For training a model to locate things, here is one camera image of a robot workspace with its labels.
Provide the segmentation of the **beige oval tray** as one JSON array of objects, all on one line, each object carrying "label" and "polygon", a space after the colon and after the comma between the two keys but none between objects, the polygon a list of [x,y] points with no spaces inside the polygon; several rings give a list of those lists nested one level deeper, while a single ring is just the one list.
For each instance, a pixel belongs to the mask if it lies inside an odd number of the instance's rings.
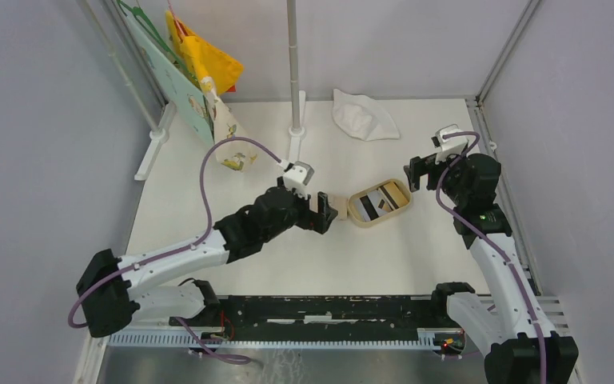
[{"label": "beige oval tray", "polygon": [[[367,192],[369,192],[370,190],[375,190],[377,187],[384,185],[387,182],[396,182],[398,184],[398,186],[402,189],[402,191],[404,192],[405,196],[409,199],[409,203],[407,206],[404,206],[398,210],[394,210],[393,212],[386,214],[385,216],[382,216],[381,218],[378,218],[377,220],[374,220],[372,222],[365,222],[360,214],[360,211],[357,209],[357,204],[355,203],[355,201],[361,197],[362,195],[366,194]],[[355,194],[353,194],[352,196],[349,197],[348,201],[347,201],[347,208],[348,208],[348,216],[353,220],[354,224],[361,227],[361,228],[369,228],[371,226],[375,226],[377,224],[380,224],[386,220],[389,220],[390,218],[394,218],[396,216],[398,216],[399,214],[401,214],[402,212],[404,212],[405,210],[407,210],[413,201],[413,197],[412,194],[409,190],[409,188],[400,180],[395,179],[395,178],[391,178],[389,180],[383,181],[383,182],[379,182],[374,186],[371,186],[365,190],[362,190],[360,192],[357,192]]]}]

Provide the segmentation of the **gold striped card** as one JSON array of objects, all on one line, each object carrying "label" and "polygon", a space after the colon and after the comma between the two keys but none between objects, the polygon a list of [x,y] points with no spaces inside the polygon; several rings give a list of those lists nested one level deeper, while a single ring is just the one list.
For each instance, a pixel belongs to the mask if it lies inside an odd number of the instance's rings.
[{"label": "gold striped card", "polygon": [[398,210],[409,203],[409,199],[396,182],[387,182],[380,186],[379,190],[385,196],[391,210]]}]

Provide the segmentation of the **beige card holder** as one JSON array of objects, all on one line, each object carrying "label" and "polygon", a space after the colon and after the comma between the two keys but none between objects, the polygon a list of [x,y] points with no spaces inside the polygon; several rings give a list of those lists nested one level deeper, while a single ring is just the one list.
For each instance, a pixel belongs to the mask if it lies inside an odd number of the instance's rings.
[{"label": "beige card holder", "polygon": [[[327,194],[327,195],[329,196],[329,204],[331,205],[333,210],[338,211],[338,216],[335,220],[341,220],[341,221],[346,220],[348,217],[347,199],[340,195],[331,195],[331,194]],[[314,213],[324,212],[324,211],[317,210],[316,197],[317,197],[316,194],[310,197],[309,209]]]}]

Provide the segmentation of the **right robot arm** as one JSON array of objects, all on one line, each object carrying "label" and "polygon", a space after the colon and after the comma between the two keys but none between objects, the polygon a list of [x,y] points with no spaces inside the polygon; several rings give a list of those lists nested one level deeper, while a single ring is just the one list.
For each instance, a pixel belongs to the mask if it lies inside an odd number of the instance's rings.
[{"label": "right robot arm", "polygon": [[488,309],[466,283],[441,283],[433,291],[431,319],[462,328],[483,356],[490,383],[568,383],[579,350],[545,314],[520,264],[512,228],[495,202],[501,164],[486,154],[437,158],[410,159],[404,168],[409,188],[418,190],[427,177],[428,190],[453,203],[439,205],[453,216],[494,307]]}]

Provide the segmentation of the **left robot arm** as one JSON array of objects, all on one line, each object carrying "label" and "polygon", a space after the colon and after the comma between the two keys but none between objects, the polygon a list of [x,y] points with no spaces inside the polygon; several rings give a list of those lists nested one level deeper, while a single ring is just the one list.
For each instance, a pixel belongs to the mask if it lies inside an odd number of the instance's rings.
[{"label": "left robot arm", "polygon": [[[219,315],[210,285],[197,282],[184,288],[171,286],[170,281],[257,254],[293,227],[324,234],[337,215],[326,193],[301,197],[279,185],[188,242],[133,256],[117,257],[110,249],[101,250],[78,280],[78,300],[68,323],[86,328],[93,338],[115,334],[137,320],[160,317],[192,318],[209,326]],[[81,324],[74,321],[77,310],[85,316]]]}]

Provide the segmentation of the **white crumpled cloth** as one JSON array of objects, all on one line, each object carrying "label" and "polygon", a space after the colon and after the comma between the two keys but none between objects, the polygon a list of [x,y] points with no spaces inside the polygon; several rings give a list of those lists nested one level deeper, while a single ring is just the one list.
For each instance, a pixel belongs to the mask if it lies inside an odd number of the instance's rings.
[{"label": "white crumpled cloth", "polygon": [[391,114],[376,100],[333,89],[332,117],[349,137],[361,141],[397,140],[401,133]]}]

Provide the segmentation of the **white pole base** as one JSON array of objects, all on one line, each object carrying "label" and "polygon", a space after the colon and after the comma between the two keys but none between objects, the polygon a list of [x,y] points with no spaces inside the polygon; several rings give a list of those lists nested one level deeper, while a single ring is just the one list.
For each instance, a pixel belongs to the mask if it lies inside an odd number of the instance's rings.
[{"label": "white pole base", "polygon": [[306,129],[304,127],[305,120],[305,105],[306,105],[306,92],[304,90],[298,91],[298,122],[299,126],[291,126],[288,128],[290,143],[287,160],[290,163],[295,163],[299,160],[301,152],[301,143],[306,135]]}]

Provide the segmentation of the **white printed hanging cloth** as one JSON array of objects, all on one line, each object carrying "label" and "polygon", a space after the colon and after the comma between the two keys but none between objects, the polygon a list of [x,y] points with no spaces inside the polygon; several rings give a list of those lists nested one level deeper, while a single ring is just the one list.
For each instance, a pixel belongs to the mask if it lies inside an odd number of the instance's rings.
[{"label": "white printed hanging cloth", "polygon": [[[209,117],[213,123],[214,143],[217,144],[230,138],[248,137],[247,131],[217,94],[214,80],[210,76],[204,77],[201,87],[205,95]],[[223,166],[244,172],[257,160],[257,149],[249,142],[233,140],[217,148],[214,156]]]}]

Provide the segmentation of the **white left rack foot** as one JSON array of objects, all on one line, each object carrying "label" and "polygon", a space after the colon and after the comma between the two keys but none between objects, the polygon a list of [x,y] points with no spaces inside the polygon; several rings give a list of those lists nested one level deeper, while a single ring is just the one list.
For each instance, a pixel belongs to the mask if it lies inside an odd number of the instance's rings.
[{"label": "white left rack foot", "polygon": [[143,159],[134,175],[134,180],[144,182],[150,176],[160,149],[169,140],[169,128],[177,113],[177,107],[173,102],[168,102],[162,112],[157,133],[150,132],[150,144],[148,145]]}]

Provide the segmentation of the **teal printed hanging cloth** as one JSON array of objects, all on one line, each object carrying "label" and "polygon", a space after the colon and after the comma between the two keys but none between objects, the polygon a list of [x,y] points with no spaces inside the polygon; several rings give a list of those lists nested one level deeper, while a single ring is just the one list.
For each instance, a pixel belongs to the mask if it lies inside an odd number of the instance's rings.
[{"label": "teal printed hanging cloth", "polygon": [[142,8],[117,2],[124,19],[162,92],[172,102],[182,120],[208,146],[214,144],[213,128],[204,94],[192,82],[184,61],[170,48]]}]

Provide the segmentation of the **yellow hanging cloth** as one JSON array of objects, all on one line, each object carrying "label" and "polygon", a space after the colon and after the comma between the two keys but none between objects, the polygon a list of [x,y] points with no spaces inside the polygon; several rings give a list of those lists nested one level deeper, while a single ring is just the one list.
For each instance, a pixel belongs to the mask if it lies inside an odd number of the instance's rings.
[{"label": "yellow hanging cloth", "polygon": [[185,75],[204,94],[235,92],[244,66],[194,33],[171,10],[165,12],[165,21],[175,54],[184,61]]}]

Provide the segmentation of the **grey vertical pole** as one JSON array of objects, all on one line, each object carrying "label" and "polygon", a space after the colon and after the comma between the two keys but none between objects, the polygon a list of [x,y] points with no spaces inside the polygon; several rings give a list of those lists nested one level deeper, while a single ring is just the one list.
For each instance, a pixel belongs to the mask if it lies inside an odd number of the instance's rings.
[{"label": "grey vertical pole", "polygon": [[290,93],[291,93],[291,109],[292,122],[290,132],[291,135],[299,136],[302,132],[301,127],[301,108],[299,98],[299,69],[298,69],[298,54],[297,54],[297,1],[286,1],[287,23],[288,23],[288,41],[289,41],[289,76],[290,76]]}]

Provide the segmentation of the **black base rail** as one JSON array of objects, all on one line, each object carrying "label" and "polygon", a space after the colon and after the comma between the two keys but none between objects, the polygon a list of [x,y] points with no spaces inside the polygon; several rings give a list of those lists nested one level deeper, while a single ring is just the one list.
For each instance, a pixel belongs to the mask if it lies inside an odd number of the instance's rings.
[{"label": "black base rail", "polygon": [[430,331],[440,344],[465,339],[428,295],[221,296],[185,323],[231,342],[415,342]]}]

